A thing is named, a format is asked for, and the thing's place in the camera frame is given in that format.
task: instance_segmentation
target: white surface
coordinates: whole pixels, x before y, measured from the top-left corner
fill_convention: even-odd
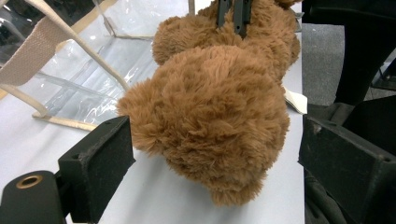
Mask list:
[[[301,58],[290,68],[284,85],[302,92]],[[58,158],[87,134],[32,119],[33,112],[12,96],[0,101],[0,189],[28,172],[56,172]],[[285,146],[256,200],[240,207],[216,207],[203,186],[176,175],[162,157],[134,151],[136,163],[100,223],[304,223],[304,173],[297,163],[302,116],[292,109],[289,114]]]

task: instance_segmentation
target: black mount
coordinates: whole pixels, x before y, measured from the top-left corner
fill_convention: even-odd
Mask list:
[[[0,223],[97,223],[135,162],[128,117],[110,119],[58,160],[60,170],[35,171],[9,182]]]

